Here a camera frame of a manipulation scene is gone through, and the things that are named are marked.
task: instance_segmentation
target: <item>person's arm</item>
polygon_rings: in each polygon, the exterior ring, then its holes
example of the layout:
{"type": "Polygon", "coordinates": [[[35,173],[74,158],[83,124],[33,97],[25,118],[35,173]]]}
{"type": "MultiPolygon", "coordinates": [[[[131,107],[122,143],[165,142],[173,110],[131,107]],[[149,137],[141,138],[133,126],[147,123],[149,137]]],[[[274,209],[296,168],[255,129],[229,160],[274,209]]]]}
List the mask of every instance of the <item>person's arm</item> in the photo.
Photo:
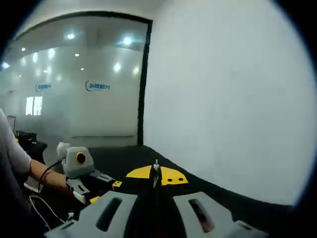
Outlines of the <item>person's arm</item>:
{"type": "MultiPolygon", "coordinates": [[[[0,149],[8,155],[12,169],[20,175],[30,175],[39,180],[47,167],[31,157],[17,143],[9,122],[2,109],[0,109],[0,149]]],[[[43,176],[43,184],[47,184],[63,191],[69,191],[66,186],[66,178],[64,175],[48,171],[43,176]]]]}
{"type": "MultiPolygon", "coordinates": [[[[39,181],[44,171],[47,169],[42,163],[31,160],[29,175],[39,181]]],[[[59,190],[70,193],[66,186],[66,176],[54,171],[47,171],[41,179],[41,183],[50,187],[55,187],[59,190]]]]}

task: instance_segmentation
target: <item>white wall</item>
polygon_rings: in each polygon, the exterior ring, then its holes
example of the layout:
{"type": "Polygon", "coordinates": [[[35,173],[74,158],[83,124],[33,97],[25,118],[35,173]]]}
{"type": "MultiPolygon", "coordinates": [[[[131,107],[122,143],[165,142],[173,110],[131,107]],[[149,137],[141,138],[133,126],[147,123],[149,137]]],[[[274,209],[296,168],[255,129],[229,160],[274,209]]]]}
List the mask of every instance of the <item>white wall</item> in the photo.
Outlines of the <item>white wall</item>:
{"type": "Polygon", "coordinates": [[[263,0],[169,0],[154,19],[145,144],[245,196],[294,204],[316,145],[300,37],[263,0]]]}
{"type": "Polygon", "coordinates": [[[48,19],[76,11],[115,11],[152,19],[164,0],[42,0],[18,35],[48,19]]]}

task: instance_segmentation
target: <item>glass wall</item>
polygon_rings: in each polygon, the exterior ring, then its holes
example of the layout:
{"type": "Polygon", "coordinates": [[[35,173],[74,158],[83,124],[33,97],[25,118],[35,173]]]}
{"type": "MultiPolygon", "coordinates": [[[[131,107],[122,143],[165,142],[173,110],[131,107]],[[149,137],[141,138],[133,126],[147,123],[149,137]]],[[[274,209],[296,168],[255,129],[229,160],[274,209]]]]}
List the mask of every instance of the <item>glass wall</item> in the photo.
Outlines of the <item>glass wall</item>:
{"type": "Polygon", "coordinates": [[[11,43],[2,63],[0,107],[16,117],[16,130],[43,140],[136,144],[147,27],[85,16],[27,32],[11,43]]]}

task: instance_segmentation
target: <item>yellow tag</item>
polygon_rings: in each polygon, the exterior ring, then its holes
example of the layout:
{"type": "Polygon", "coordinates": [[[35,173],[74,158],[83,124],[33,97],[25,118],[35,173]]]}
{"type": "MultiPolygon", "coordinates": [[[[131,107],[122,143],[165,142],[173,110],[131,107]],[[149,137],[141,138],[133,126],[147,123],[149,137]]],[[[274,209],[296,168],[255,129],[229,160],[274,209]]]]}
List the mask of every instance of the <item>yellow tag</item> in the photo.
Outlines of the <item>yellow tag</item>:
{"type": "Polygon", "coordinates": [[[150,171],[151,171],[151,165],[145,166],[142,168],[138,168],[135,170],[132,170],[130,173],[127,174],[127,178],[137,178],[137,179],[149,179],[150,178],[150,171]]]}
{"type": "Polygon", "coordinates": [[[114,187],[120,187],[121,184],[122,184],[122,182],[116,181],[116,182],[114,182],[114,183],[112,184],[112,186],[114,186],[114,187]]]}
{"type": "Polygon", "coordinates": [[[89,201],[90,201],[90,203],[94,203],[97,201],[98,198],[100,198],[100,197],[99,196],[94,197],[94,198],[90,199],[89,201]]]}
{"type": "Polygon", "coordinates": [[[166,167],[161,167],[160,170],[162,172],[162,186],[168,184],[176,185],[188,183],[185,175],[183,175],[180,171],[166,167]]]}

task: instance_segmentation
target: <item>black cable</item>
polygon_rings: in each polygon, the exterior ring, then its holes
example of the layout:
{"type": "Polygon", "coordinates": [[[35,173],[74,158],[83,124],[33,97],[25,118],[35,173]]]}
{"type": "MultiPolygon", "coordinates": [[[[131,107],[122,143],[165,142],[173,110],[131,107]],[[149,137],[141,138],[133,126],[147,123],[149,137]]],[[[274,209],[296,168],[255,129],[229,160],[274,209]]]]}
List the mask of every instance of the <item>black cable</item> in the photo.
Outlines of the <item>black cable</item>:
{"type": "Polygon", "coordinates": [[[61,163],[61,160],[58,160],[57,162],[55,162],[54,164],[52,164],[51,166],[49,166],[41,175],[40,179],[39,179],[39,186],[38,186],[38,193],[40,194],[40,185],[41,185],[41,180],[43,178],[43,176],[47,173],[48,170],[50,170],[52,167],[54,167],[55,165],[61,163]]]}

